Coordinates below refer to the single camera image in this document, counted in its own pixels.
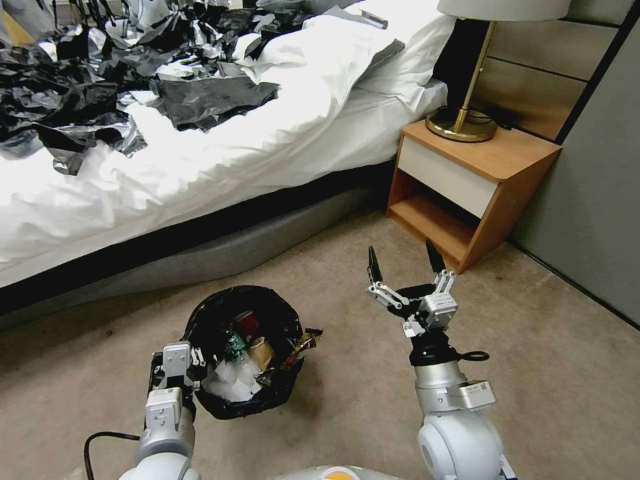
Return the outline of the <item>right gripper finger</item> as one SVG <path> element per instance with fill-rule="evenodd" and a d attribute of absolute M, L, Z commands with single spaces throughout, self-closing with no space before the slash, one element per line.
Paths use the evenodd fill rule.
<path fill-rule="evenodd" d="M 397 317 L 411 317 L 415 314 L 407 297 L 384 284 L 375 249 L 372 245 L 368 247 L 367 275 L 370 282 L 367 293 L 384 306 L 388 312 Z"/>
<path fill-rule="evenodd" d="M 454 271 L 448 270 L 446 268 L 446 264 L 442 254 L 438 251 L 436 246 L 430 239 L 425 240 L 425 246 L 427 250 L 427 254 L 429 256 L 429 261 L 432 267 L 432 270 L 435 274 L 434 279 L 434 290 L 431 294 L 427 295 L 425 298 L 430 299 L 444 299 L 444 298 L 452 298 L 451 288 L 455 281 L 456 274 Z"/>

